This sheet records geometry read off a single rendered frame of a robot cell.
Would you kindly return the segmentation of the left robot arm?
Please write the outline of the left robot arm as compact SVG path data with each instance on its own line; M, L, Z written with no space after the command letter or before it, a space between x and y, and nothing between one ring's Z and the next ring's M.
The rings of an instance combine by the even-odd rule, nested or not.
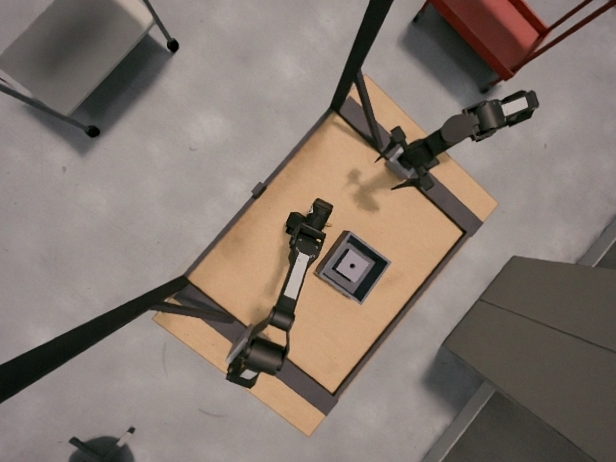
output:
M516 98L517 96L519 98ZM534 110L539 108L539 102L533 89L527 92L520 90L501 101L499 99L488 102L484 100L464 108L461 111L462 114L453 115L448 118L441 128L433 132L442 144L444 151L469 137L472 142L476 141L476 143L489 138L496 133L497 129L508 125L512 127L530 119ZM507 117L509 118L507 119ZM473 129L472 133L471 129ZM469 133L471 133L470 136ZM411 147L408 155L413 160L416 168L422 166L427 172L440 164L437 157L435 157L439 154L439 150L437 148L432 150L429 145L433 141L431 137L422 139L416 139L408 144Z

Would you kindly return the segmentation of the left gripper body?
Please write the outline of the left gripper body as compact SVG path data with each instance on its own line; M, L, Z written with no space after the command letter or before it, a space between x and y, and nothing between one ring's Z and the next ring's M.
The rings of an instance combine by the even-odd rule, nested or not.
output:
M420 187L423 187L423 189L426 191L428 191L429 189L434 187L434 182L432 181L431 177L429 176L429 174L427 172L424 173L422 167L419 168L415 168L413 161L411 160L411 158L408 157L407 152L411 149L408 145L408 143L406 142L405 138L407 138L406 134L404 133L403 129L401 128L401 126L396 126L394 127L392 130L390 130L390 133L392 134L391 138L394 141L395 145L398 143L400 144L401 148L403 149L404 153L406 154L408 160L410 161L411 165L413 166L414 170L416 171L418 178L416 178L418 184L420 185ZM428 135L427 137L431 137L432 138L432 142L429 143L429 145L431 146L432 150L434 149L438 149L439 150L439 154L444 152L443 146L440 143L439 139L437 138L437 136L434 133L431 133L430 135ZM427 138L425 137L425 138ZM424 139L425 139L424 138ZM402 140L404 139L404 140ZM401 141L402 140L402 141ZM403 144L402 144L403 143ZM404 145L404 146L403 146ZM404 148L405 147L405 148ZM406 151L406 150L408 151ZM423 178L422 178L423 177ZM421 178L421 179L420 179ZM419 181L420 180L420 181ZM420 183L419 183L420 182Z

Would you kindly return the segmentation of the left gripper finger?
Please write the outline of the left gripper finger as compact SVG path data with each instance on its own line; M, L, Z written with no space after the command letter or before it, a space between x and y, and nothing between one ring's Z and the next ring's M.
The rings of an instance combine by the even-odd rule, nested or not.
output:
M396 190L396 189L400 189L400 188L405 188L405 187L412 187L412 186L417 186L419 189L421 189L420 185L418 184L416 178L412 178L409 179L393 188L391 188L391 190Z
M376 159L376 162L378 162L380 159L382 159L386 154L388 154L392 149L394 149L396 147L394 141L392 140L391 136L389 137L390 139L390 143L388 144L388 146L386 147L386 149L382 152L382 154Z

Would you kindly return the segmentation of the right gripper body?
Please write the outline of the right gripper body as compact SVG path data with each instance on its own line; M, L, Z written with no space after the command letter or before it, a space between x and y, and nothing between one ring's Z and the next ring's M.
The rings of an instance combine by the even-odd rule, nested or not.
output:
M323 203L323 204L327 205L327 206L328 206L328 207L330 207L332 210L334 209L334 206L333 206L332 204L330 204L330 203L328 203L328 202L326 202L326 201L324 201L324 200L322 200L322 199L320 199L320 198L316 198L316 200L315 200L315 201L318 201L318 202L321 202L321 203Z

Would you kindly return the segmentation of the white square plate with round hole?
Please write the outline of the white square plate with round hole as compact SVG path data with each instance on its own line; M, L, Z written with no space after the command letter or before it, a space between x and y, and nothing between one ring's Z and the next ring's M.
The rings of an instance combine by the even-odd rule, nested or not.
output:
M333 267L351 281L356 283L367 266L367 261L358 256L352 250L346 248Z

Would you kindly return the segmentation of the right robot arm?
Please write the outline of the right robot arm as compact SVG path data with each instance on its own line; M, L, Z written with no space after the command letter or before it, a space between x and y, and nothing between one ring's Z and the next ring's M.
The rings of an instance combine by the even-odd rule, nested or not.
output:
M285 231L292 235L289 242L291 251L288 257L290 267L287 276L276 305L272 307L268 317L253 328L245 347L228 365L228 376L226 374L225 379L228 380L231 374L229 382L252 389L261 374L259 371L272 377L281 371L290 353L290 331L295 322L295 310L307 271L322 252L327 236L323 233L323 229L332 213L330 207L318 201L314 201L307 217L299 211L290 213ZM286 332L285 348L257 336L268 326Z

